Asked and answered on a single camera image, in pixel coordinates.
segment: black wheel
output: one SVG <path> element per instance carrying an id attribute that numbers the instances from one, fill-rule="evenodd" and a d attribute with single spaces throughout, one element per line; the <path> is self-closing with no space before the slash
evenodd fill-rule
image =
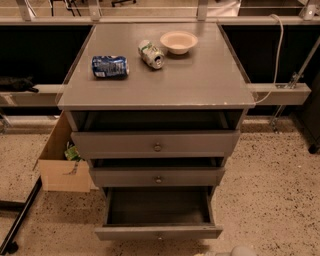
<path id="1" fill-rule="evenodd" d="M 18 246 L 17 242 L 12 242 L 12 243 L 8 246 L 7 252 L 8 252 L 9 254 L 13 254 L 13 253 L 16 253 L 16 252 L 18 251 L 18 249 L 19 249 L 19 246 Z"/>
<path id="2" fill-rule="evenodd" d="M 318 150 L 319 150 L 319 146 L 317 146 L 316 144 L 312 144 L 309 148 L 309 153 L 315 154 L 317 153 Z"/>

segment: beverage can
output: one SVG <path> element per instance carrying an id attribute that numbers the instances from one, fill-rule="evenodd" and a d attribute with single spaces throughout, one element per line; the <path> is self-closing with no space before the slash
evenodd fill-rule
<path id="1" fill-rule="evenodd" d="M 123 56 L 93 56 L 92 71 L 96 77 L 129 75 L 129 64 Z"/>
<path id="2" fill-rule="evenodd" d="M 145 63 L 154 69 L 160 69 L 164 65 L 164 54 L 149 40 L 140 42 L 138 52 Z"/>

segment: gray countertop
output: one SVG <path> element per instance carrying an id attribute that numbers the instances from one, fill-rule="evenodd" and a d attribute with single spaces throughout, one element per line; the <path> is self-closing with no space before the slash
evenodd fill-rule
<path id="1" fill-rule="evenodd" d="M 197 46 L 184 55 L 162 47 L 169 31 L 195 34 Z M 152 41 L 165 53 L 160 70 L 147 66 L 138 45 Z M 97 79 L 91 70 L 96 55 L 122 55 L 130 74 L 123 80 Z M 215 23 L 98 24 L 58 106 L 64 110 L 244 109 L 254 100 Z"/>

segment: cardboard box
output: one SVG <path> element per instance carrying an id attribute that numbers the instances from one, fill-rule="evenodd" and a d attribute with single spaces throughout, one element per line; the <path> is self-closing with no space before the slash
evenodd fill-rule
<path id="1" fill-rule="evenodd" d="M 52 130 L 38 159 L 42 188 L 45 191 L 90 192 L 92 180 L 86 161 L 68 161 L 64 156 L 71 141 L 71 127 L 64 114 Z"/>

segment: drawer knob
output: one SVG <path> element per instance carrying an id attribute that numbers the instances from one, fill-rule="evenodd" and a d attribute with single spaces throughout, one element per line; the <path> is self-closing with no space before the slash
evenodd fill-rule
<path id="1" fill-rule="evenodd" d="M 160 146 L 160 143 L 156 143 L 156 145 L 154 146 L 154 151 L 156 151 L 156 152 L 160 152 L 161 151 L 161 149 L 162 149 L 162 147 Z"/>
<path id="2" fill-rule="evenodd" d="M 155 178 L 155 181 L 156 181 L 157 184 L 162 183 L 162 177 L 161 177 L 161 176 L 157 176 L 157 177 Z"/>

